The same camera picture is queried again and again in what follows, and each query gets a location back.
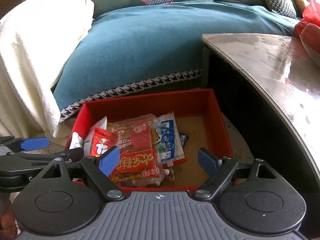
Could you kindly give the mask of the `blue red snack packet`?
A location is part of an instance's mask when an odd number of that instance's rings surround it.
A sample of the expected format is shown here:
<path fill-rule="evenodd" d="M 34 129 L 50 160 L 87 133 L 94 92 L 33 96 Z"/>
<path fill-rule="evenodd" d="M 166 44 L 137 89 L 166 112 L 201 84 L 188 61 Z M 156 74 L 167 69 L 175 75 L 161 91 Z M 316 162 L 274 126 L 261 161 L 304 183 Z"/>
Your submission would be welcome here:
<path fill-rule="evenodd" d="M 153 120 L 153 148 L 158 163 L 163 167 L 172 167 L 185 162 L 180 134 L 177 129 L 174 113 L 161 115 Z"/>

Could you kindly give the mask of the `red cardboard box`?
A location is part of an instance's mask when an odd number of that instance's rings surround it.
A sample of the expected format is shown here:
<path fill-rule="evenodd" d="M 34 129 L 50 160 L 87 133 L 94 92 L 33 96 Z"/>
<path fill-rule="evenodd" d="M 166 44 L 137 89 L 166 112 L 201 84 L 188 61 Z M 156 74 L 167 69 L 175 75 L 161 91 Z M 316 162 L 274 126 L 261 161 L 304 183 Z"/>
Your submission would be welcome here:
<path fill-rule="evenodd" d="M 85 138 L 91 127 L 103 117 L 117 122 L 153 114 L 174 113 L 178 131 L 187 133 L 184 147 L 186 162 L 174 166 L 175 182 L 162 182 L 153 191 L 195 191 L 208 176 L 197 160 L 198 150 L 208 149 L 213 155 L 232 157 L 227 129 L 216 96 L 211 89 L 125 96 L 85 103 L 76 118 L 73 131 Z"/>

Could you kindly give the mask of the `red Trolli candy bag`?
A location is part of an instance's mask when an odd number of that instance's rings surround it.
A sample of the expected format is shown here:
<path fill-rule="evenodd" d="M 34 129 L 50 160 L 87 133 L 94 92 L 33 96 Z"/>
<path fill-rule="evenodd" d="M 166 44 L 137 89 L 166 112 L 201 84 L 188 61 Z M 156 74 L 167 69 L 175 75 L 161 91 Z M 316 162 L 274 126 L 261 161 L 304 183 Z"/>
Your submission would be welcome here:
<path fill-rule="evenodd" d="M 116 145 L 116 134 L 96 127 L 93 132 L 91 151 L 89 155 L 99 157 Z"/>

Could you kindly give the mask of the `orange red spicy snack packet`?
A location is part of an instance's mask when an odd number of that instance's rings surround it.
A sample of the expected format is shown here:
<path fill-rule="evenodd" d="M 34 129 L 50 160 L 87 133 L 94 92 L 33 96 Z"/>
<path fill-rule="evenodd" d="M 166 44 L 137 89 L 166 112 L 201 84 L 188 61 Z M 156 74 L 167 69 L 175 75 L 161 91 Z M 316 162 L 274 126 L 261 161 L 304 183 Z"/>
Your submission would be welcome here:
<path fill-rule="evenodd" d="M 120 187 L 158 187 L 170 173 L 155 146 L 153 114 L 108 124 L 116 138 L 120 161 L 110 179 Z"/>

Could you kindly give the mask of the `cream white blanket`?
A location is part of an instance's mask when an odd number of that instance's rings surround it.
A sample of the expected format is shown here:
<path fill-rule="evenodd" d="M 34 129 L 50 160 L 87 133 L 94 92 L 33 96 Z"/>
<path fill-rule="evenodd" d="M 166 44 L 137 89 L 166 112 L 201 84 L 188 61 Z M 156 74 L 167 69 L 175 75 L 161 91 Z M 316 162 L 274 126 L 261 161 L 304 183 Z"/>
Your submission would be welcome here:
<path fill-rule="evenodd" d="M 60 122 L 52 87 L 88 34 L 91 0 L 26 0 L 1 19 L 1 135 L 46 135 L 63 145 L 72 122 Z"/>

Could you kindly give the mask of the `marble top coffee table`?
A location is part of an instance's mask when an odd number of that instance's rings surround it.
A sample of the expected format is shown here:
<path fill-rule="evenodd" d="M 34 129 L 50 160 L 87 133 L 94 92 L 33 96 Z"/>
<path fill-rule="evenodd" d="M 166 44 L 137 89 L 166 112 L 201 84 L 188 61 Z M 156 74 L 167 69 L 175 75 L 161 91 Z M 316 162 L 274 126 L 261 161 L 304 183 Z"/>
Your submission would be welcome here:
<path fill-rule="evenodd" d="M 201 40 L 274 108 L 319 178 L 319 66 L 300 39 L 229 33 L 204 34 Z"/>

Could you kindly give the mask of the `teal sofa cushion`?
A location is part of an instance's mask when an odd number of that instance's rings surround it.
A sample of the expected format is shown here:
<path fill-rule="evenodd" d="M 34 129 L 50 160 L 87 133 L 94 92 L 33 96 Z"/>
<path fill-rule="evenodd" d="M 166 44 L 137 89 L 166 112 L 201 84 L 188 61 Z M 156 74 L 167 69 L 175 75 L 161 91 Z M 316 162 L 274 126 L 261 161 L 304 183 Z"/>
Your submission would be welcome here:
<path fill-rule="evenodd" d="M 64 121 L 86 101 L 124 96 L 201 75 L 203 34 L 293 35 L 295 18 L 258 5 L 175 2 L 97 17 L 65 63 L 53 96 Z"/>

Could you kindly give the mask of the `red plastic bag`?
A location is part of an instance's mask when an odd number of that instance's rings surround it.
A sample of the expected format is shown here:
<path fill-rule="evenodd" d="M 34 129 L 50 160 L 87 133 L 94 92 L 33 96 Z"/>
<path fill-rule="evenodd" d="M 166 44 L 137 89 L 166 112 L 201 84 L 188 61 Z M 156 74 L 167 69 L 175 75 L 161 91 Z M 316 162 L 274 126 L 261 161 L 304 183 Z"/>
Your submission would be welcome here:
<path fill-rule="evenodd" d="M 294 2 L 303 16 L 296 24 L 294 33 L 300 38 L 311 59 L 319 66 L 319 1 L 294 0 Z"/>

